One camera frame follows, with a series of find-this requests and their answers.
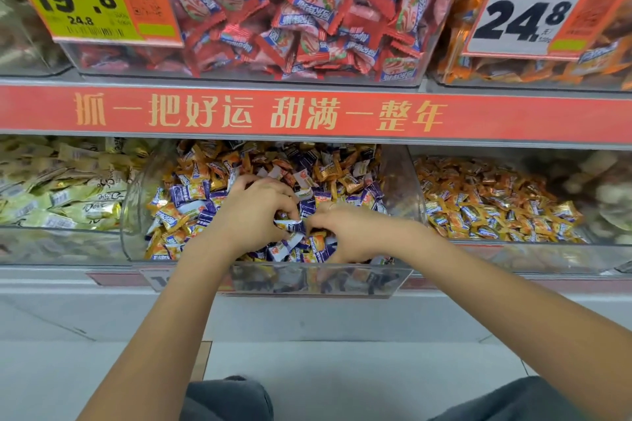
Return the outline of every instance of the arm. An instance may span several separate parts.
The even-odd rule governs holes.
[[[77,421],[177,420],[219,283],[238,256],[286,237],[274,213],[297,218],[297,202],[277,180],[239,177]]]
[[[612,421],[632,413],[631,331],[415,221],[325,205],[311,225],[336,233],[332,262],[379,254],[407,262],[579,408]]]

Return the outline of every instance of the gray pants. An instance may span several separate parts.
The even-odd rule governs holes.
[[[256,381],[202,381],[186,390],[180,421],[273,421],[273,404]],[[549,383],[517,379],[430,421],[587,421]]]

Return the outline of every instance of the shelf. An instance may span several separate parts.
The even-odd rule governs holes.
[[[632,149],[620,92],[0,78],[0,132]]]

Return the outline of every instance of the white price tag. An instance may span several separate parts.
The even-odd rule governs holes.
[[[175,268],[140,268],[138,271],[149,282],[155,291],[162,291]]]
[[[555,41],[579,0],[487,0],[470,33],[464,55],[551,58],[551,49],[576,50],[581,40]]]

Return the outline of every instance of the hand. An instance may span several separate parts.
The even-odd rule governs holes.
[[[403,219],[347,203],[320,202],[307,219],[308,228],[334,232],[338,248],[327,263],[363,263],[378,255],[390,256]]]
[[[279,180],[241,175],[208,228],[187,247],[193,242],[208,243],[212,238],[213,244],[227,245],[232,263],[244,253],[287,239],[289,233],[274,225],[274,214],[283,210],[290,218],[299,220],[297,204],[298,198],[292,189]]]

